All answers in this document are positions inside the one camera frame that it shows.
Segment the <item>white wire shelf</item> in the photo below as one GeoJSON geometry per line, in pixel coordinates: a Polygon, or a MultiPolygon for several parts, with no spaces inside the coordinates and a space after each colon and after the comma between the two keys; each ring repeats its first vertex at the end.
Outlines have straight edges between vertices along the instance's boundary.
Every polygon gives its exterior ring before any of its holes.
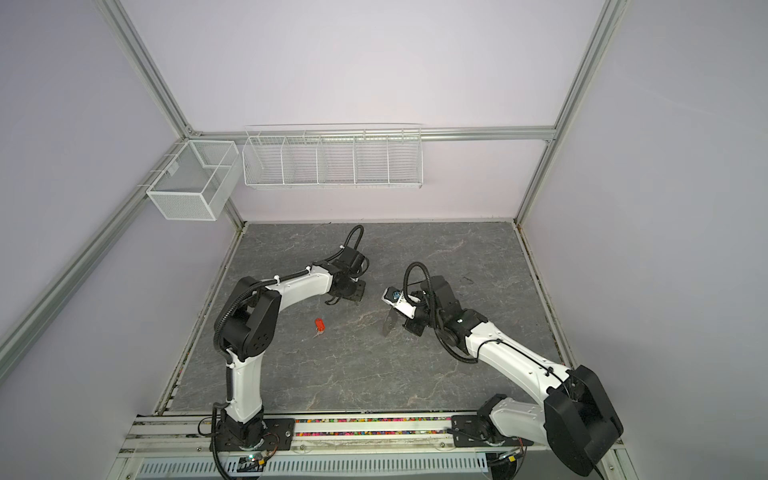
{"type": "Polygon", "coordinates": [[[216,220],[240,179],[233,141],[189,140],[147,189],[168,220],[216,220]]]}
{"type": "Polygon", "coordinates": [[[421,187],[418,133],[251,135],[243,146],[245,183],[256,189],[421,187]]]}

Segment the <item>mounting plate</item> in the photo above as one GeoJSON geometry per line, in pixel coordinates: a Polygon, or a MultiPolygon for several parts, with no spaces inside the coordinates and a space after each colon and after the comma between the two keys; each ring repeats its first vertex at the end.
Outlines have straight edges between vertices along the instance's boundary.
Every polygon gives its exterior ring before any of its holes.
{"type": "MultiPolygon", "coordinates": [[[[293,441],[293,427],[296,426],[296,420],[288,417],[283,419],[264,419],[264,423],[266,423],[264,443],[258,449],[271,452],[275,448],[275,443],[279,442],[277,445],[278,450],[290,450],[290,444],[293,441]]],[[[244,452],[244,450],[241,450],[240,447],[231,442],[230,437],[231,434],[229,432],[216,435],[217,450],[219,452],[244,452]]]]}
{"type": "MultiPolygon", "coordinates": [[[[454,430],[459,430],[460,432],[464,432],[467,435],[471,435],[476,438],[480,438],[482,435],[482,432],[485,430],[481,423],[480,417],[477,415],[452,415],[451,416],[451,428],[454,430]]],[[[457,447],[487,447],[488,444],[481,441],[481,440],[475,440],[467,435],[462,435],[461,433],[454,433],[453,434],[453,445],[457,447]]],[[[533,442],[530,440],[522,439],[523,445],[529,447],[533,445],[533,442]]],[[[504,443],[502,443],[499,446],[504,447],[514,447],[515,445],[520,445],[520,440],[518,440],[518,437],[505,437],[504,443]]]]}

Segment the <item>gray floor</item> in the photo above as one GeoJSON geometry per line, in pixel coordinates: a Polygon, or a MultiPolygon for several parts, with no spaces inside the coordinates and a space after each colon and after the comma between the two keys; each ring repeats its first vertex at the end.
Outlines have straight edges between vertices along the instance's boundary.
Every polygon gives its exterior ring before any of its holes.
{"type": "MultiPolygon", "coordinates": [[[[212,344],[212,323],[242,276],[269,278],[327,257],[352,225],[250,225],[231,263],[212,315],[191,353],[174,411],[209,410],[225,397],[224,366],[212,344]]],[[[422,337],[397,327],[382,335],[387,286],[401,285],[414,260],[443,275],[464,308],[486,315],[505,333],[549,359],[559,359],[525,258],[509,223],[371,223],[360,251],[371,260],[360,303],[328,296],[280,314],[266,351],[261,396],[268,413],[336,410],[477,409],[495,393],[528,396],[492,367],[451,358],[427,329],[422,337]],[[315,318],[326,332],[316,336],[315,318]]]]}

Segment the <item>metal bracket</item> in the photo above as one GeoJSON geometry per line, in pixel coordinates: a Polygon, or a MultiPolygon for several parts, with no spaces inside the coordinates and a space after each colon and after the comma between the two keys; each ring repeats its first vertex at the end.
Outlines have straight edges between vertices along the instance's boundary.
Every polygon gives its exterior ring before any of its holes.
{"type": "MultiPolygon", "coordinates": [[[[266,424],[264,443],[258,449],[272,451],[277,444],[277,450],[290,450],[296,420],[292,418],[264,419],[264,423],[266,424]]],[[[226,429],[219,432],[215,438],[217,450],[219,452],[242,452],[243,450],[230,442],[230,437],[231,434],[226,429]]]]}

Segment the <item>wire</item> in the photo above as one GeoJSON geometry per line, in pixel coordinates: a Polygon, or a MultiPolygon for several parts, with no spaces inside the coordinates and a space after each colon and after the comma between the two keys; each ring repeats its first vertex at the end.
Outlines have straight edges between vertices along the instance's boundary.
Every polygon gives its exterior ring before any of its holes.
{"type": "Polygon", "coordinates": [[[418,267],[422,273],[424,273],[424,281],[427,282],[427,288],[425,290],[426,292],[426,300],[427,300],[427,308],[429,309],[429,315],[431,316],[431,325],[432,328],[435,330],[435,336],[437,337],[437,341],[440,343],[442,348],[445,349],[446,352],[448,352],[453,358],[457,359],[459,362],[462,363],[477,363],[478,360],[475,358],[467,358],[465,356],[461,356],[458,353],[454,352],[453,349],[448,345],[448,343],[445,343],[445,340],[440,335],[443,331],[443,324],[442,324],[442,317],[439,315],[437,311],[437,302],[435,300],[435,290],[432,288],[432,278],[429,276],[429,270],[427,270],[427,266],[424,263],[421,262],[413,262],[406,268],[406,274],[402,278],[402,295],[406,299],[406,302],[413,306],[419,306],[420,303],[413,303],[413,300],[410,299],[408,295],[408,278],[411,275],[411,271],[418,267]]]}
{"type": "Polygon", "coordinates": [[[219,451],[216,447],[216,423],[218,420],[218,412],[219,408],[225,408],[226,404],[222,403],[214,403],[214,411],[210,416],[210,450],[212,451],[214,455],[214,465],[216,466],[217,472],[219,472],[219,475],[221,475],[221,478],[224,480],[233,480],[232,477],[227,473],[227,470],[224,469],[224,467],[221,465],[221,460],[219,460],[219,451]]]}
{"type": "Polygon", "coordinates": [[[276,433],[267,432],[267,433],[264,434],[265,437],[267,435],[272,435],[273,437],[275,437],[275,448],[272,449],[272,452],[265,458],[265,460],[269,460],[270,458],[274,457],[275,454],[277,453],[277,447],[280,446],[280,437],[277,436],[276,433]]]}
{"type": "Polygon", "coordinates": [[[518,437],[518,440],[520,441],[520,449],[523,452],[523,456],[520,458],[520,462],[517,464],[517,468],[515,469],[515,473],[512,475],[512,478],[514,478],[515,476],[517,476],[518,473],[520,473],[520,469],[523,468],[523,464],[525,463],[525,457],[528,455],[528,447],[525,446],[525,444],[523,443],[523,439],[518,437]]]}
{"type": "Polygon", "coordinates": [[[338,257],[339,255],[341,255],[341,253],[344,251],[344,247],[348,247],[349,246],[349,241],[352,239],[352,235],[354,235],[357,230],[359,230],[359,232],[360,232],[360,233],[358,233],[357,240],[355,241],[355,250],[357,250],[358,245],[360,245],[360,240],[362,240],[362,234],[366,231],[365,227],[363,225],[360,225],[360,224],[355,225],[349,231],[349,234],[346,236],[346,240],[344,240],[344,246],[342,248],[339,248],[336,251],[336,253],[334,253],[330,257],[324,258],[323,262],[329,262],[329,261],[335,259],[336,257],[338,257]]]}
{"type": "Polygon", "coordinates": [[[203,422],[205,422],[206,419],[213,419],[213,417],[205,417],[205,418],[201,419],[197,423],[197,434],[200,435],[201,437],[210,437],[211,435],[214,434],[214,424],[213,423],[210,424],[210,433],[202,433],[200,431],[200,425],[203,425],[203,422]]]}
{"type": "Polygon", "coordinates": [[[481,344],[480,344],[480,346],[478,347],[478,353],[477,353],[477,356],[475,357],[476,359],[479,359],[479,358],[480,358],[480,349],[481,349],[481,348],[482,348],[482,346],[483,346],[483,345],[485,345],[486,343],[501,343],[502,345],[506,345],[506,346],[508,346],[509,348],[513,349],[513,350],[514,350],[514,351],[516,351],[517,353],[519,353],[519,354],[523,355],[525,358],[527,358],[527,359],[531,360],[531,361],[532,361],[533,363],[535,363],[535,364],[536,364],[536,365],[537,365],[537,366],[538,366],[540,369],[542,369],[542,370],[544,370],[545,372],[547,372],[547,374],[548,374],[548,375],[549,375],[549,374],[551,374],[553,377],[555,377],[556,379],[558,379],[558,381],[559,381],[559,382],[560,382],[560,383],[563,385],[563,388],[565,388],[565,393],[566,393],[566,395],[568,395],[568,398],[569,398],[571,401],[573,400],[573,398],[571,397],[571,392],[569,392],[569,391],[568,391],[568,386],[565,384],[565,382],[563,382],[563,379],[562,379],[562,378],[560,378],[560,377],[558,376],[558,374],[554,372],[554,370],[552,369],[552,367],[549,367],[549,368],[545,367],[544,365],[542,365],[541,363],[539,363],[539,362],[538,362],[536,359],[534,359],[533,357],[531,357],[531,356],[530,356],[530,355],[528,355],[527,353],[523,352],[523,351],[522,351],[522,350],[520,350],[519,348],[516,348],[516,347],[514,347],[513,345],[510,345],[509,343],[506,343],[506,342],[505,342],[504,340],[502,340],[502,339],[490,339],[490,340],[486,340],[486,341],[484,341],[483,343],[481,343],[481,344]]]}

